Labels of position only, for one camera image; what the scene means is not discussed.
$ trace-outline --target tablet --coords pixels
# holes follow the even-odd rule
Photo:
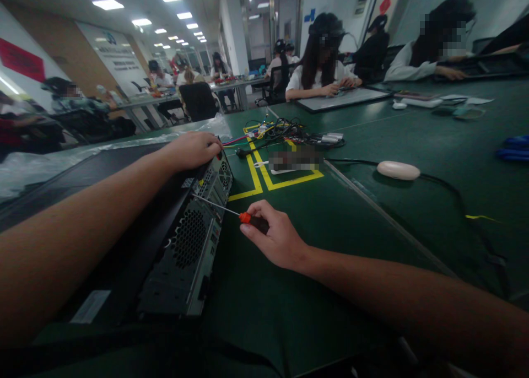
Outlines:
[[[296,104],[306,109],[311,114],[342,108],[348,105],[359,104],[366,101],[380,100],[391,97],[392,92],[374,88],[356,88],[350,91],[342,91],[334,97],[314,97],[296,100]]]

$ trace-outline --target red sign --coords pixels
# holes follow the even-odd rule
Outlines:
[[[379,6],[380,9],[380,15],[386,14],[387,10],[391,6],[391,0],[383,0],[382,3]]]
[[[4,67],[12,69],[37,82],[44,82],[44,61],[29,51],[0,38],[0,60]]]

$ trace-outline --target white computer mouse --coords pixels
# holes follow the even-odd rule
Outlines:
[[[413,181],[420,176],[420,170],[415,166],[390,160],[380,162],[376,169],[380,174],[398,180]]]

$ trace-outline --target white label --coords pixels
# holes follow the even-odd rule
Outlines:
[[[110,290],[94,290],[83,302],[70,323],[90,324],[110,295]]]

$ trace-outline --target forearm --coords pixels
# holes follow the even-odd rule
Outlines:
[[[147,155],[0,235],[0,347],[53,317],[172,172]]]
[[[529,315],[464,282],[313,247],[295,270],[483,376],[508,374],[529,352]]]

